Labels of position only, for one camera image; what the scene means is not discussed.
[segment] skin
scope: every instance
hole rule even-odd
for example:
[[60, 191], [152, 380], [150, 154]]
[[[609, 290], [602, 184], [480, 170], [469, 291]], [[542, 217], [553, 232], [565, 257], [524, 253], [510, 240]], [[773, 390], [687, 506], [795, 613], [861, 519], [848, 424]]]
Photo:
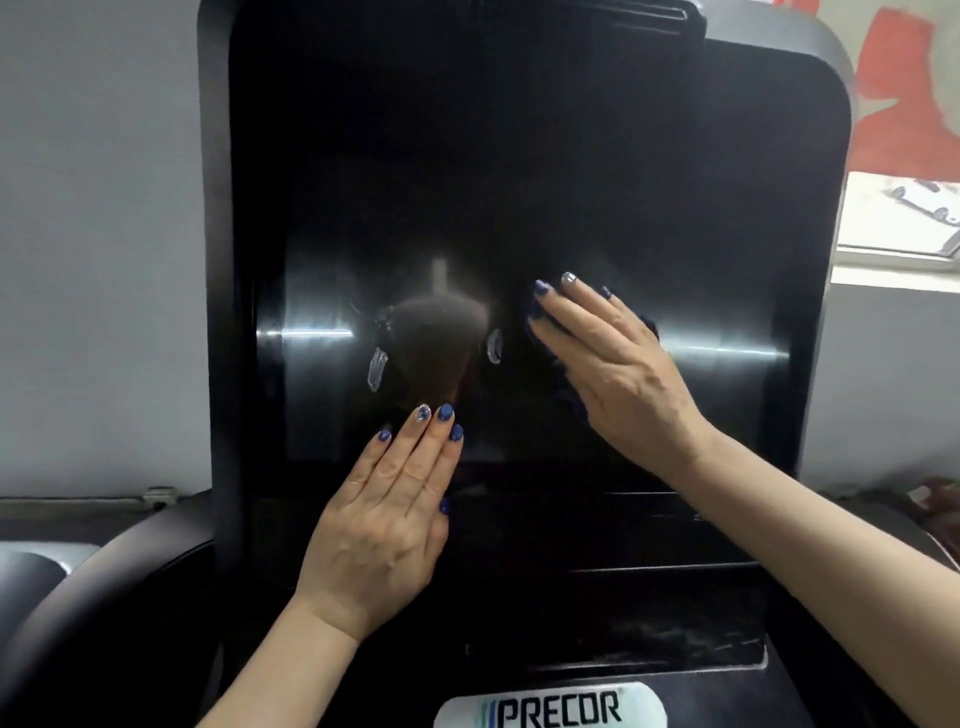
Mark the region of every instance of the skin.
[[[538, 296], [531, 330], [590, 425], [751, 553], [921, 728], [960, 724], [960, 574], [781, 473], [701, 415], [671, 356], [617, 297], [579, 280]], [[430, 581], [453, 424], [416, 413], [374, 437], [327, 505], [295, 596], [203, 728], [313, 728], [357, 645]]]

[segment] car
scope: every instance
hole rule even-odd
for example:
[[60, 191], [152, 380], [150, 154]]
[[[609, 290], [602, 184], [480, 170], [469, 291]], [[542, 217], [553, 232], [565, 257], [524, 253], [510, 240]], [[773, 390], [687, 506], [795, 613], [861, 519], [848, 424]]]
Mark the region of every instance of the car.
[[960, 195], [941, 182], [909, 180], [891, 189], [889, 194], [934, 220], [960, 227]]

